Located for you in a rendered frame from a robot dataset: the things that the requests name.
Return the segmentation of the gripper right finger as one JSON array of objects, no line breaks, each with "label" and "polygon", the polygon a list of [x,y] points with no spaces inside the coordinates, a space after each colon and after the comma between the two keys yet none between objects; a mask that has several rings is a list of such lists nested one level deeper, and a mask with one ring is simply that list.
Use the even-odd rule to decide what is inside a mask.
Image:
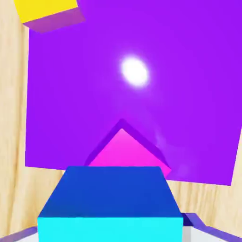
[{"label": "gripper right finger", "polygon": [[242,238],[207,226],[196,213],[182,213],[182,242],[242,242]]}]

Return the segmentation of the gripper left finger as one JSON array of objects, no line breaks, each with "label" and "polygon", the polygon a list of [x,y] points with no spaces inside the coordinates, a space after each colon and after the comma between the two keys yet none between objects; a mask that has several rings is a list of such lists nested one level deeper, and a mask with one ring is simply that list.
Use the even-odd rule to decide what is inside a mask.
[{"label": "gripper left finger", "polygon": [[0,242],[38,242],[37,227],[33,226],[20,232],[0,238]]}]

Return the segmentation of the small cyan cube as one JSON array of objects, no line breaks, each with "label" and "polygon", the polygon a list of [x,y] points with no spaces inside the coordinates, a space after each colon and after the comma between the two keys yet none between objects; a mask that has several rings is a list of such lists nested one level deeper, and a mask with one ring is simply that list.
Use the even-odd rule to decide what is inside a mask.
[{"label": "small cyan cube", "polygon": [[37,219],[39,242],[182,242],[159,167],[69,167]]}]

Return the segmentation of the small magenta cube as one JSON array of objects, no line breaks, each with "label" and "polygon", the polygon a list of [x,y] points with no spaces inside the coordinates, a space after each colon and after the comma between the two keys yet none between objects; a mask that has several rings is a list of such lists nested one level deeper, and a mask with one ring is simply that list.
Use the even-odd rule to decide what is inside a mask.
[{"label": "small magenta cube", "polygon": [[164,177],[171,172],[161,150],[121,119],[90,153],[85,166],[160,167]]}]

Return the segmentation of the small yellow cube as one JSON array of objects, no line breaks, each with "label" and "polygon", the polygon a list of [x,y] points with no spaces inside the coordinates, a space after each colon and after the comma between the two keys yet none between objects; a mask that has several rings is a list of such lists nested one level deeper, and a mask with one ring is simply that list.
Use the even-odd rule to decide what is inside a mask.
[{"label": "small yellow cube", "polygon": [[23,25],[39,33],[50,32],[85,20],[79,0],[14,0]]}]

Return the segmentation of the large purple box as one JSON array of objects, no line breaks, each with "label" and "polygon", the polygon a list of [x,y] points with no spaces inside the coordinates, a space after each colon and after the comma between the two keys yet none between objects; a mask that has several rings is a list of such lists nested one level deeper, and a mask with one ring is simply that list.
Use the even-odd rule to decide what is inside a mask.
[{"label": "large purple box", "polygon": [[124,119],[168,179],[230,185],[242,129],[242,0],[80,0],[29,32],[26,165],[82,165]]}]

